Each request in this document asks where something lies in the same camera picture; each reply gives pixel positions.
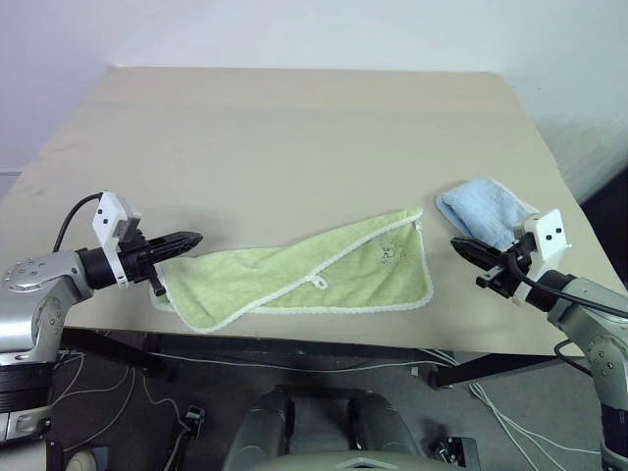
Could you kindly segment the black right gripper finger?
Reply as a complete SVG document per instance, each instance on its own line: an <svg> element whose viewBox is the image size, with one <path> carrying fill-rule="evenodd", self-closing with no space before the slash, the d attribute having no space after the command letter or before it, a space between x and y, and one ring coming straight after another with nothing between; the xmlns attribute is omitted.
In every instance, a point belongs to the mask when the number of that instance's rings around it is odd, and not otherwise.
<svg viewBox="0 0 628 471"><path fill-rule="evenodd" d="M501 256L502 251L473 237L454 237L450 241L454 250L461 256Z"/></svg>
<svg viewBox="0 0 628 471"><path fill-rule="evenodd" d="M461 256L464 260L479 267L484 271L490 271L500 265L501 256Z"/></svg>

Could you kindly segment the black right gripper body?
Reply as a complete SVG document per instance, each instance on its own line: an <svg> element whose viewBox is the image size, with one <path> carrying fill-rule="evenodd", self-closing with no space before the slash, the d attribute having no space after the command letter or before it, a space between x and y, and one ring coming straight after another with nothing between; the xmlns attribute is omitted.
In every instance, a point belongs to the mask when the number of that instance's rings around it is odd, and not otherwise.
<svg viewBox="0 0 628 471"><path fill-rule="evenodd" d="M505 251L483 242L479 246L486 268L485 273L476 278L476 285L489 288L502 297L512 297L531 265L531 252L535 249L533 236L520 237Z"/></svg>

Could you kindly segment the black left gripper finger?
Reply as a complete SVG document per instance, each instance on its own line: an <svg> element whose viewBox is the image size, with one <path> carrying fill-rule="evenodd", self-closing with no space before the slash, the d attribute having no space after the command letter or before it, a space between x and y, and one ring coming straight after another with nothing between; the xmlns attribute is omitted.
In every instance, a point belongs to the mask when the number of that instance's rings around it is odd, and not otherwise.
<svg viewBox="0 0 628 471"><path fill-rule="evenodd" d="M198 241L170 241L153 245L150 252L152 262L162 262L190 252Z"/></svg>
<svg viewBox="0 0 628 471"><path fill-rule="evenodd" d="M203 240L203 235L196 232L179 231L161 235L148 241L151 246L196 246Z"/></svg>

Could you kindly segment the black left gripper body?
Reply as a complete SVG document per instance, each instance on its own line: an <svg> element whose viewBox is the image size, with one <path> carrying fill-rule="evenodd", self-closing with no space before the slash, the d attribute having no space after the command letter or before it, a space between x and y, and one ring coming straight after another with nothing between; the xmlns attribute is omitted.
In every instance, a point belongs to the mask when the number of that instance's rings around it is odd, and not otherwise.
<svg viewBox="0 0 628 471"><path fill-rule="evenodd" d="M127 279L136 284L148 281L156 296L166 293L154 266L158 262L155 251L163 241L162 237L146 239L144 236L137 236L131 241L119 244L120 260Z"/></svg>

